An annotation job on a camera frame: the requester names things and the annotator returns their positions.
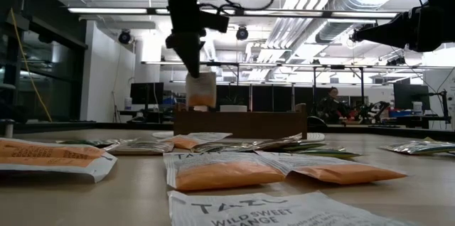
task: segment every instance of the white tea packet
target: white tea packet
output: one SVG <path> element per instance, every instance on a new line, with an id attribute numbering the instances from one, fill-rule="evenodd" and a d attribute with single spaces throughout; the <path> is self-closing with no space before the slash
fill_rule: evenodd
<path id="1" fill-rule="evenodd" d="M 186 76 L 186 106 L 216 106 L 216 74 L 201 72 L 198 78 Z"/>
<path id="2" fill-rule="evenodd" d="M 263 193 L 189 196 L 171 191 L 169 211 L 173 226 L 414 225 L 345 205 L 320 192 L 272 197 Z"/>

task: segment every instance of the wall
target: wall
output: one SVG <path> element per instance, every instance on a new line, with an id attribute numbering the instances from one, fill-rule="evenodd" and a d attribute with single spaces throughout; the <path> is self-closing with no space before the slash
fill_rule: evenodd
<path id="1" fill-rule="evenodd" d="M 124 98 L 129 97 L 129 83 L 134 72 L 136 56 L 101 32 L 94 21 L 87 22 L 85 42 L 89 48 L 85 53 L 80 118 L 112 122 L 114 115 L 112 91 L 114 90 L 118 109 L 123 110 Z"/>

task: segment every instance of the camera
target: camera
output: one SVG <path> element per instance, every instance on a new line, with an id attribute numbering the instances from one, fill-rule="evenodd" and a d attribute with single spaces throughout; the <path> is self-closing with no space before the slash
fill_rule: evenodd
<path id="1" fill-rule="evenodd" d="M 119 35 L 119 42 L 124 45 L 129 45 L 133 43 L 134 38 L 131 35 L 131 30 L 124 29 Z"/>
<path id="2" fill-rule="evenodd" d="M 248 38 L 248 30 L 247 30 L 247 27 L 245 26 L 240 26 L 239 27 L 239 30 L 237 31 L 237 35 L 236 35 L 237 39 L 239 41 L 244 41 Z"/>

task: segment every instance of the tea bag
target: tea bag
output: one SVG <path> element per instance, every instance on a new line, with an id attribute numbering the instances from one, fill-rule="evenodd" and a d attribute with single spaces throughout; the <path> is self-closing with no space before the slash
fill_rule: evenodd
<path id="1" fill-rule="evenodd" d="M 186 76 L 186 106 L 216 106 L 216 74 L 201 72 L 198 78 Z"/>

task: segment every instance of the desk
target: desk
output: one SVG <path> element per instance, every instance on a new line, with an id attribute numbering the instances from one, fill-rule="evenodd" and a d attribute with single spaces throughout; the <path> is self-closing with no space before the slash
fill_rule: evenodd
<path id="1" fill-rule="evenodd" d="M 16 138 L 52 141 L 81 138 L 148 137 L 152 131 L 91 129 L 22 134 Z M 370 134 L 327 134 L 326 141 L 407 171 L 409 177 L 362 185 L 322 183 L 296 173 L 283 183 L 247 188 L 193 192 L 199 195 L 268 193 L 296 195 L 320 190 L 329 197 L 398 220 L 422 225 L 453 225 L 455 221 L 455 156 L 406 156 L 376 147 L 406 139 Z M 170 225 L 166 170 L 160 156 L 119 156 L 111 173 L 97 184 L 60 178 L 0 181 L 1 225 Z"/>
<path id="2" fill-rule="evenodd" d="M 423 129 L 429 129 L 429 122 L 430 121 L 446 121 L 446 117 L 438 117 L 438 116 L 403 116 L 403 117 L 396 117 L 395 121 L 396 124 L 405 125 L 406 127 L 421 127 Z"/>

